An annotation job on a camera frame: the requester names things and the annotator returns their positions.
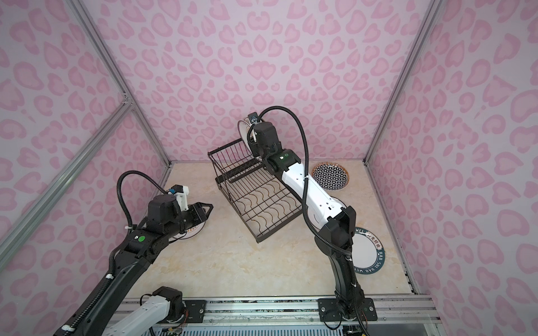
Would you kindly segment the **navy geometric pattern plate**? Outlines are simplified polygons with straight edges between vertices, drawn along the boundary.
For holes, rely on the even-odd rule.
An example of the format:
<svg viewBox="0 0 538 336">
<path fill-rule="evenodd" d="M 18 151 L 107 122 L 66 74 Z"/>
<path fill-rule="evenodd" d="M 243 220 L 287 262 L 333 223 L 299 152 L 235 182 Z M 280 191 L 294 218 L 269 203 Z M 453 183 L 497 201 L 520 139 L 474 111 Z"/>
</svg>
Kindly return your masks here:
<svg viewBox="0 0 538 336">
<path fill-rule="evenodd" d="M 344 189 L 350 182 L 347 170 L 336 162 L 321 162 L 312 168 L 312 178 L 325 190 Z"/>
</svg>

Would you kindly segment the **white plate dark lettered rim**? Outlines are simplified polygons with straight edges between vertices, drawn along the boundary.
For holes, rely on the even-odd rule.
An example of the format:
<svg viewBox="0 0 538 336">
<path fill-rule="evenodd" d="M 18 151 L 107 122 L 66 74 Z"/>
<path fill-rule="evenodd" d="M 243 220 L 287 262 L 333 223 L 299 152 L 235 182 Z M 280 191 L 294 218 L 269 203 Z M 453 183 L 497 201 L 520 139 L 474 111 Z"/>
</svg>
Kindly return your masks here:
<svg viewBox="0 0 538 336">
<path fill-rule="evenodd" d="M 377 236 L 365 228 L 356 227 L 352 258 L 356 273 L 370 275 L 377 273 L 384 266 L 386 253 Z"/>
</svg>

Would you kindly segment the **cream plate red berries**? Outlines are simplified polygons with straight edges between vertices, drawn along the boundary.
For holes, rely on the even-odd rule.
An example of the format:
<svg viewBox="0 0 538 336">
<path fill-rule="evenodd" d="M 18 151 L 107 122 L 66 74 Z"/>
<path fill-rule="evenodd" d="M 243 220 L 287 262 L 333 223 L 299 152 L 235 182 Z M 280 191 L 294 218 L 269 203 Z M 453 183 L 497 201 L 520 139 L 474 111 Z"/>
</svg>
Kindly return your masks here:
<svg viewBox="0 0 538 336">
<path fill-rule="evenodd" d="M 245 143 L 246 146 L 249 145 L 248 131 L 251 127 L 251 123 L 248 118 L 238 121 L 238 132 L 241 140 Z"/>
</svg>

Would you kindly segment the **small orange sunburst plate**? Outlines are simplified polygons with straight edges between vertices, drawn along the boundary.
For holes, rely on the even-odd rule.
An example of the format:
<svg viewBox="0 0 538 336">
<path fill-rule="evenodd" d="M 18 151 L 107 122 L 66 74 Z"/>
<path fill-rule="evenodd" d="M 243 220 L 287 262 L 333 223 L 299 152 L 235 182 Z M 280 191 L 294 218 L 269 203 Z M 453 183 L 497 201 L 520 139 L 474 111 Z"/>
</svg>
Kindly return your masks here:
<svg viewBox="0 0 538 336">
<path fill-rule="evenodd" d="M 179 240 L 186 240 L 196 236 L 205 226 L 206 222 L 203 222 L 199 225 L 194 226 L 193 228 L 188 229 L 185 233 L 180 233 L 178 235 L 172 236 L 169 238 L 169 243 L 173 243 Z"/>
</svg>

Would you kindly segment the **right aluminium corner post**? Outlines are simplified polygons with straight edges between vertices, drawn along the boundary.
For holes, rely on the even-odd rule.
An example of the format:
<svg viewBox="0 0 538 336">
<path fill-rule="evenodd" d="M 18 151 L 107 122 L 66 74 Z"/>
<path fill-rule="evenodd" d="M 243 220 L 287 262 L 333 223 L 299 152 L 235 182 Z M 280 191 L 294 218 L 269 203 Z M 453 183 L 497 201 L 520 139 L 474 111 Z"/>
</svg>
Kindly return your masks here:
<svg viewBox="0 0 538 336">
<path fill-rule="evenodd" d="M 425 45 L 436 25 L 439 17 L 442 15 L 446 6 L 446 1 L 434 0 L 430 1 L 425 16 L 419 26 L 418 33 L 411 44 L 409 52 L 404 59 L 403 67 L 399 72 L 399 76 L 392 88 L 391 95 L 388 103 L 385 106 L 385 110 L 382 113 L 378 127 L 375 130 L 371 145 L 368 147 L 367 154 L 363 160 L 365 166 L 368 166 L 374 161 L 374 154 L 378 148 L 384 131 L 386 130 L 388 123 L 395 112 L 396 104 L 405 91 L 407 82 L 413 73 L 413 69 L 416 66 L 421 53 L 423 52 Z"/>
</svg>

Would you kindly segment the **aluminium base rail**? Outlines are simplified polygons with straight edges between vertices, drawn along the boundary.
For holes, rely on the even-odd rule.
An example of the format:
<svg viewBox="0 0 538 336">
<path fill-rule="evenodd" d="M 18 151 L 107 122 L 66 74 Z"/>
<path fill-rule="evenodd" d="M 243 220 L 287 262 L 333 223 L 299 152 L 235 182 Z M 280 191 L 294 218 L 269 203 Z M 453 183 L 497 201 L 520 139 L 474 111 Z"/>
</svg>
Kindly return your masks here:
<svg viewBox="0 0 538 336">
<path fill-rule="evenodd" d="M 341 318 L 330 296 L 186 298 L 185 324 L 141 335 L 446 335 L 428 295 L 369 295 L 361 323 Z"/>
</svg>

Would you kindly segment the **left aluminium wall frame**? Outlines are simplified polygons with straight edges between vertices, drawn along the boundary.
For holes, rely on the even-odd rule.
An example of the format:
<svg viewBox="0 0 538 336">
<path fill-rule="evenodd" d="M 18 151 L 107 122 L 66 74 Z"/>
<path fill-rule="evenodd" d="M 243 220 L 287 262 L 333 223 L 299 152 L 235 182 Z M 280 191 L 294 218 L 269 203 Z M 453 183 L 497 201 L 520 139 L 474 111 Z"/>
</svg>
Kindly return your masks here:
<svg viewBox="0 0 538 336">
<path fill-rule="evenodd" d="M 112 115 L 105 120 L 99 127 L 98 131 L 81 147 L 80 151 L 71 159 L 55 178 L 48 184 L 47 188 L 35 202 L 29 207 L 16 222 L 15 228 L 8 231 L 8 234 L 1 240 L 1 269 L 4 270 L 7 265 L 15 258 L 16 254 L 22 249 L 26 242 L 35 233 L 38 225 L 44 217 L 50 213 L 56 206 L 60 198 L 81 175 L 82 171 L 88 166 L 89 162 L 95 157 L 97 152 L 103 147 L 105 142 L 112 136 L 123 119 L 129 114 L 136 117 L 137 122 L 141 125 L 145 135 L 148 137 L 154 150 L 163 162 L 165 170 L 159 182 L 166 182 L 171 172 L 172 161 L 159 141 L 154 129 L 151 127 L 148 118 L 144 115 L 143 110 L 135 98 L 134 91 L 127 84 L 125 75 L 120 70 L 118 62 L 113 58 L 109 46 L 105 43 L 98 25 L 84 1 L 65 1 L 64 2 L 72 12 L 72 15 L 81 25 L 81 30 L 86 38 L 91 42 L 99 59 L 106 67 L 113 82 L 118 87 L 123 96 L 123 101 Z"/>
</svg>

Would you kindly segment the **black wire dish rack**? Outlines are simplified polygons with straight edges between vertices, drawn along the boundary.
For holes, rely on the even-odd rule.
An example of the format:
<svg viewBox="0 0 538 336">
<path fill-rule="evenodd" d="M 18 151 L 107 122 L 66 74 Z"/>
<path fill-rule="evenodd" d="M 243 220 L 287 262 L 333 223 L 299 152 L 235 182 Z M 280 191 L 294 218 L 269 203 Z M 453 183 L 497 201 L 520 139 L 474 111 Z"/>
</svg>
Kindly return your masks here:
<svg viewBox="0 0 538 336">
<path fill-rule="evenodd" d="M 241 139 L 208 153 L 215 181 L 229 204 L 261 243 L 302 213 L 292 191 L 269 174 Z"/>
</svg>

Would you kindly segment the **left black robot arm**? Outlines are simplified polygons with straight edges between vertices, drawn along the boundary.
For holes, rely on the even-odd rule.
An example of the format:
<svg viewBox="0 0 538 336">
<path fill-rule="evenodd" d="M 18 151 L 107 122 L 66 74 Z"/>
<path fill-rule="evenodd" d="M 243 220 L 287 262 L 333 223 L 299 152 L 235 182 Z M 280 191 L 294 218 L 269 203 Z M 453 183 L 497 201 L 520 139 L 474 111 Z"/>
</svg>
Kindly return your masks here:
<svg viewBox="0 0 538 336">
<path fill-rule="evenodd" d="M 170 244 L 210 217 L 214 206 L 196 202 L 183 210 L 174 195 L 158 195 L 148 216 L 109 254 L 108 270 L 96 288 L 55 335 L 101 335 L 137 280 Z"/>
</svg>

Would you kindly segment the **white plate blue clover outline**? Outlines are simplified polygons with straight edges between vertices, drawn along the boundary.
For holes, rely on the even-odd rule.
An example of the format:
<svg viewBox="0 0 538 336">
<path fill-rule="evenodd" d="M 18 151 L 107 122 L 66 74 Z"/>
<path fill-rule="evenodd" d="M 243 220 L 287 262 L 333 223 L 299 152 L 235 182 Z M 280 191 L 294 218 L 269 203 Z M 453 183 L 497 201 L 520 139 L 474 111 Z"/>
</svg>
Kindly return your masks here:
<svg viewBox="0 0 538 336">
<path fill-rule="evenodd" d="M 340 206 L 343 207 L 344 209 L 347 208 L 347 205 L 344 203 L 344 201 L 338 199 L 337 197 L 335 197 L 334 200 L 336 200 L 337 203 L 339 203 Z"/>
</svg>

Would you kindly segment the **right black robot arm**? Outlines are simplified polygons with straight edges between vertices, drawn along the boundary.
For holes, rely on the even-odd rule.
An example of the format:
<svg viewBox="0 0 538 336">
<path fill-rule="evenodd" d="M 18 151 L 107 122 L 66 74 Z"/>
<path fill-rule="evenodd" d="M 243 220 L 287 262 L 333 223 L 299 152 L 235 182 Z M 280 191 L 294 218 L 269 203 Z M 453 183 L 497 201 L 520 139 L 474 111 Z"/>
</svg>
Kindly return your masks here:
<svg viewBox="0 0 538 336">
<path fill-rule="evenodd" d="M 365 295 L 353 264 L 356 211 L 330 196 L 308 173 L 308 163 L 282 147 L 269 122 L 238 126 L 241 140 L 254 158 L 301 202 L 303 219 L 315 235 L 319 250 L 329 258 L 335 278 L 336 309 L 345 320 L 365 328 Z"/>
</svg>

